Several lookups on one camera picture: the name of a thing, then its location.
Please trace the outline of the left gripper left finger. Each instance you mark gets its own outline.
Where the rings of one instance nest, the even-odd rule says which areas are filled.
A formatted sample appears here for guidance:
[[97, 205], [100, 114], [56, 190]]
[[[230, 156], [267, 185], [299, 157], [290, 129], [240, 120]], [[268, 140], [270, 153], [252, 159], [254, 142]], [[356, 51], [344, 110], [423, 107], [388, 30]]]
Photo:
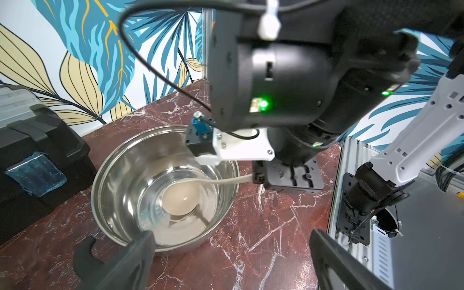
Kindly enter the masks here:
[[151, 231], [141, 232], [118, 255], [104, 263], [91, 250], [96, 239], [86, 237], [76, 248], [79, 290], [143, 290], [146, 288], [155, 254]]

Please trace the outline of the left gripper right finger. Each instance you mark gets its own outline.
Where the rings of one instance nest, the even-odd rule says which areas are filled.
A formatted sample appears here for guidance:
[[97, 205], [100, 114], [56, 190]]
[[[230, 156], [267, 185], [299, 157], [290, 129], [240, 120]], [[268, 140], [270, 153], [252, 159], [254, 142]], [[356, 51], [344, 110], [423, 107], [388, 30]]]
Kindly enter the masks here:
[[389, 289], [324, 231], [312, 231], [309, 247], [321, 290]]

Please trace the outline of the beige plastic ladle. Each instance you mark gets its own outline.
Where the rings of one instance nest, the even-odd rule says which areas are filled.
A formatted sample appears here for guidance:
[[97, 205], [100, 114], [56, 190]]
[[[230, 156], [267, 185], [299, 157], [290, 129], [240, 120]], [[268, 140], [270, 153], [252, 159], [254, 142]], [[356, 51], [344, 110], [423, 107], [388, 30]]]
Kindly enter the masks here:
[[186, 215], [193, 211], [199, 204], [201, 187], [204, 184], [233, 185], [252, 181], [252, 174], [221, 180], [185, 178], [173, 182], [164, 190], [161, 205], [170, 215]]

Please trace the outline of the stainless steel pot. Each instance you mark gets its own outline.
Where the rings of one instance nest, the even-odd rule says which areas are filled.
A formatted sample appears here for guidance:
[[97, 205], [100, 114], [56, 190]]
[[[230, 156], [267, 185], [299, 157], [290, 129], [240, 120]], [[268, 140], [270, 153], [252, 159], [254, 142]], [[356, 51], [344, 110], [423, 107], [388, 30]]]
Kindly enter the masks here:
[[239, 165], [200, 165], [186, 146], [186, 134], [185, 125], [146, 130], [105, 159], [94, 179], [91, 208], [108, 238], [126, 246], [148, 230], [154, 235], [154, 253], [172, 256], [199, 247], [214, 234], [236, 200], [238, 185], [203, 185], [199, 204], [184, 216], [164, 210], [164, 190], [184, 178], [236, 178]]

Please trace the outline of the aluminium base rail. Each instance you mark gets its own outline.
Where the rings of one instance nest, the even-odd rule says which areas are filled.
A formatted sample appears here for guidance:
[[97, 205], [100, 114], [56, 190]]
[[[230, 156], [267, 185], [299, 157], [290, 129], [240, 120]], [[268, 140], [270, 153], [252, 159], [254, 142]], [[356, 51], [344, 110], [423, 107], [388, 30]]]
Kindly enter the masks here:
[[409, 197], [390, 207], [401, 223], [400, 233], [390, 239], [370, 224], [370, 245], [352, 244], [336, 229], [342, 202], [343, 176], [378, 153], [370, 145], [347, 137], [335, 184], [328, 234], [363, 266], [393, 290], [461, 290], [464, 287], [464, 179], [455, 177], [444, 193], [430, 169], [419, 173], [406, 189]]

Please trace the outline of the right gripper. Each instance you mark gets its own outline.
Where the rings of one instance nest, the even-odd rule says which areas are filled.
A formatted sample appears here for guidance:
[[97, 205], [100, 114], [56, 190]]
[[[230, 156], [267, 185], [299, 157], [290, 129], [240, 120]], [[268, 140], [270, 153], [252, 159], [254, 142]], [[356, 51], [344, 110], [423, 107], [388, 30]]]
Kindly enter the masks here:
[[301, 166], [287, 166], [278, 160], [253, 161], [253, 183], [266, 190], [285, 194], [316, 194], [325, 188], [317, 161]]

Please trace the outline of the black plastic toolbox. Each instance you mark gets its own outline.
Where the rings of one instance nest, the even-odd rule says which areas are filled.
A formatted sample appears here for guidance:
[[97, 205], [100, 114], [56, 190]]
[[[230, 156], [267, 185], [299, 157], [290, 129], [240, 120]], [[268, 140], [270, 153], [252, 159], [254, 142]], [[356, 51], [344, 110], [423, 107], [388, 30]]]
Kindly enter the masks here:
[[28, 89], [1, 85], [1, 242], [87, 189], [90, 147]]

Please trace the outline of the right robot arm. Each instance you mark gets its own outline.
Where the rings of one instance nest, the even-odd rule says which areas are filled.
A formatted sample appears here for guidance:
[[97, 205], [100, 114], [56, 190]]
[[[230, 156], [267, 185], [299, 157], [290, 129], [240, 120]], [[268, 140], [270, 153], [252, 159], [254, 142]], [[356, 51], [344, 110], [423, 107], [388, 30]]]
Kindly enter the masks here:
[[348, 194], [378, 204], [410, 185], [464, 131], [462, 1], [204, 1], [217, 11], [210, 100], [224, 132], [266, 128], [249, 181], [309, 192], [309, 161], [419, 70], [412, 31], [453, 40], [454, 59], [428, 103], [356, 172]]

